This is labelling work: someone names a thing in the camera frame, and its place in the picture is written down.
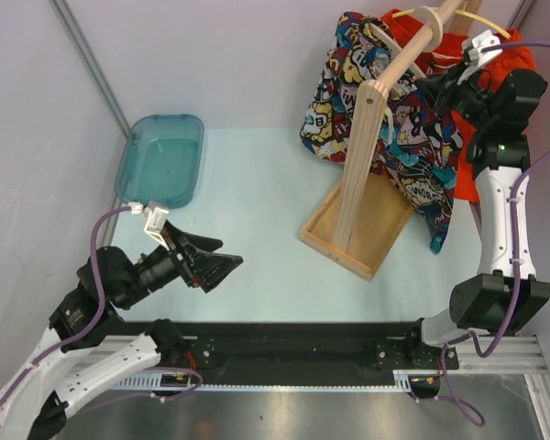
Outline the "orange shorts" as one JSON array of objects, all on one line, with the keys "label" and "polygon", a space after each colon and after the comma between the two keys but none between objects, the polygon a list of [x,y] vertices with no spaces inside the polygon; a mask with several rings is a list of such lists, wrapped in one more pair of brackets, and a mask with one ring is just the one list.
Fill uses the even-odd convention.
[{"label": "orange shorts", "polygon": [[[399,9],[390,10],[381,17],[381,21],[387,25],[390,35],[402,48],[423,26],[421,21],[413,16],[404,15]],[[462,61],[462,43],[465,39],[465,36],[445,33],[440,46],[418,56],[415,61],[416,66],[427,76],[455,67]],[[486,66],[485,71],[481,73],[479,84],[495,93],[508,73],[516,69],[531,71],[536,69],[532,52],[529,49],[520,47],[504,50]],[[476,129],[457,113],[453,114],[453,119],[463,140],[463,148],[458,160],[455,197],[459,200],[477,203],[479,195],[472,180],[471,165],[466,163],[465,159],[468,144]]]}]

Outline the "colourful comic print shorts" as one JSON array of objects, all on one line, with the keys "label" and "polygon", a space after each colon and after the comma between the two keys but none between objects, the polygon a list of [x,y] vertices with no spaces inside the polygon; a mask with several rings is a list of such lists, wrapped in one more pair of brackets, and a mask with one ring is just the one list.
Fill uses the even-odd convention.
[{"label": "colourful comic print shorts", "polygon": [[[327,53],[299,133],[311,153],[335,163],[346,161],[358,87],[381,75],[422,25],[398,9],[381,17],[353,11],[340,16],[335,45]],[[435,254],[450,226],[464,142],[454,118],[432,113],[415,82],[459,64],[463,40],[446,33],[437,49],[418,57],[418,70],[406,71],[390,90],[389,112],[370,166],[372,173],[386,174],[424,218]]]}]

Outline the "yellow round hanger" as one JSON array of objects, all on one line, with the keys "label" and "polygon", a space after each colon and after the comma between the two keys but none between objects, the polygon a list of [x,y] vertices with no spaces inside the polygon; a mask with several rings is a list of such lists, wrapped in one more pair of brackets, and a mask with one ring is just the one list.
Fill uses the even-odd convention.
[{"label": "yellow round hanger", "polygon": [[[419,15],[420,13],[421,13],[421,7],[416,9],[406,9],[401,12],[394,13],[392,16],[394,18],[397,18],[397,17],[409,16],[409,15]],[[467,10],[463,10],[463,9],[456,10],[454,14],[460,17],[469,18],[470,20],[479,22],[487,26],[488,28],[495,30],[497,33],[501,34],[505,39],[510,39],[512,37],[511,33],[508,32],[505,28],[491,22],[490,20],[488,20],[483,16],[479,16],[477,14],[468,12]]]}]

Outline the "beige wooden hanger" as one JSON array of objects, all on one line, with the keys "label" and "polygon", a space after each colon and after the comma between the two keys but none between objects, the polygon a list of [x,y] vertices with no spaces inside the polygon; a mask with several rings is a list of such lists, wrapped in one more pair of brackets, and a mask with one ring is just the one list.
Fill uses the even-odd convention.
[{"label": "beige wooden hanger", "polygon": [[444,11],[446,11],[446,4],[437,10],[428,6],[420,6],[414,10],[414,13],[419,16],[418,19],[423,21],[423,25],[403,47],[395,43],[397,55],[376,80],[362,84],[368,93],[368,103],[385,107],[390,90],[408,70],[411,70],[417,78],[424,78],[424,73],[415,62],[423,52],[429,52],[441,44],[444,20],[449,19],[451,15],[450,12],[446,12],[443,18]]}]

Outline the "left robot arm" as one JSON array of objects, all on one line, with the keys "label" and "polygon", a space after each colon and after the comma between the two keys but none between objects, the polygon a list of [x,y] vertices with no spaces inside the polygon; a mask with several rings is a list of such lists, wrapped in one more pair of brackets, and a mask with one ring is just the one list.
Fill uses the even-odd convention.
[{"label": "left robot arm", "polygon": [[95,397],[134,373],[178,367],[187,350],[169,319],[158,319],[125,347],[77,371],[128,310],[182,279],[210,292],[243,263],[220,252],[222,241],[164,227],[162,243],[137,262],[119,247],[92,251],[26,364],[0,388],[0,439],[51,439]]}]

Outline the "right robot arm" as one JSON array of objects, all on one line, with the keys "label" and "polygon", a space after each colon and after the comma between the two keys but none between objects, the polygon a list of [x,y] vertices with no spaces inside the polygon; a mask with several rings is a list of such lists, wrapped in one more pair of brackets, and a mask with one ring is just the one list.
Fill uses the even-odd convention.
[{"label": "right robot arm", "polygon": [[489,356],[506,335],[522,330],[550,299],[550,285],[538,279],[526,225],[525,196],[531,166],[524,134],[547,89],[529,69],[508,73],[497,91],[479,85],[481,74],[461,69],[433,75],[416,85],[438,116],[460,114],[475,128],[466,161],[480,207],[481,254],[477,274],[456,285],[441,313],[419,321],[419,336],[406,342],[404,356],[425,368],[438,348],[491,335],[478,354]]}]

